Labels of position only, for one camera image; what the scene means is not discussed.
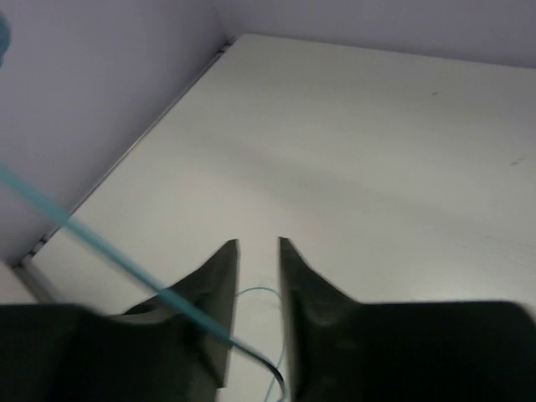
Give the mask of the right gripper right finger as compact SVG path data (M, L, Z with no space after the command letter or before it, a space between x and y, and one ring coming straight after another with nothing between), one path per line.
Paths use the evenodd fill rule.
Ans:
M362 303L287 238L279 276L294 401L535 398L535 323L515 302Z

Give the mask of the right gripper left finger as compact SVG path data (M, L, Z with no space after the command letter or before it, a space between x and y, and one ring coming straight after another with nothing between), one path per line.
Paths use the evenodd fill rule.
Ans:
M1 305L4 401L213 401L229 347L156 297L119 315L62 301L31 265Z

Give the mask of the blue pink cat-ear headphones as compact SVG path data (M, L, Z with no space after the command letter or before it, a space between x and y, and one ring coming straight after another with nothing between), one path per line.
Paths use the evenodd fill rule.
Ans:
M8 19L0 12L0 65L11 44L11 28Z

